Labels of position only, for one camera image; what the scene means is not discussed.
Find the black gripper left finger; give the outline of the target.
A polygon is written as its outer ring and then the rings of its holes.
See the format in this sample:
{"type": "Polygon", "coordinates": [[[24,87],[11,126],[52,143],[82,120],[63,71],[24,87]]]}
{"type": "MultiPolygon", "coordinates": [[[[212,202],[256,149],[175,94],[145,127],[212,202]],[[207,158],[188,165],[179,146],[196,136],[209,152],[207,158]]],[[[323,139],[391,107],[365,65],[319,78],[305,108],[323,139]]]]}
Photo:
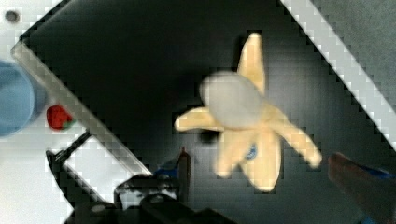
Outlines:
{"type": "Polygon", "coordinates": [[[124,181],[113,203],[83,203],[64,224],[237,224],[210,208],[194,211],[185,204],[190,168],[191,157],[181,149],[172,169],[124,181]]]}

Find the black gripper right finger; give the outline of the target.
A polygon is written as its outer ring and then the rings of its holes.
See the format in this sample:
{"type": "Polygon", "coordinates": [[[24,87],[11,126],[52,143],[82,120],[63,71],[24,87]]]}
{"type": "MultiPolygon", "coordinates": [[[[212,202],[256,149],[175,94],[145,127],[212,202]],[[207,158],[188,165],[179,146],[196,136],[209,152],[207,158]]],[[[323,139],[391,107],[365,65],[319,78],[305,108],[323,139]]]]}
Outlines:
{"type": "Polygon", "coordinates": [[[328,159],[328,177],[377,224],[395,224],[395,174],[358,164],[341,153],[328,159]]]}

